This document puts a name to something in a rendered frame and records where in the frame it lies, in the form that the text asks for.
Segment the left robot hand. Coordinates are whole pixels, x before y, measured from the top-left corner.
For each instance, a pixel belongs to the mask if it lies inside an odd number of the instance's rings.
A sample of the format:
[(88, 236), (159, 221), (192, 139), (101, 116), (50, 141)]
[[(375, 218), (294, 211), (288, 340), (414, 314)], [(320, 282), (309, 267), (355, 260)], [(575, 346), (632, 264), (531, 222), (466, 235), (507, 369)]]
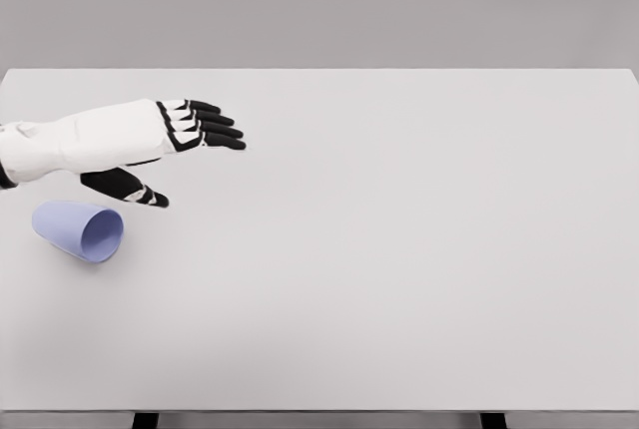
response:
[(222, 110), (197, 100), (141, 99), (83, 111), (56, 122), (61, 168), (112, 199), (165, 209), (169, 199), (128, 167), (199, 147), (243, 151), (244, 133)]

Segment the light blue plastic cup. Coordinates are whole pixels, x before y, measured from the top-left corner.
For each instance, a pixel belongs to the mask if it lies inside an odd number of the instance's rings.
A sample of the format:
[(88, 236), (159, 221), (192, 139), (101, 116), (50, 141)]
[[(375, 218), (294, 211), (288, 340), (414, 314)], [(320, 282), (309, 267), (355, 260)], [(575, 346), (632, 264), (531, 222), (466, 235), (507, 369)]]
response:
[(59, 249), (99, 263), (119, 248), (124, 221), (116, 211), (93, 204), (47, 201), (32, 213), (34, 231)]

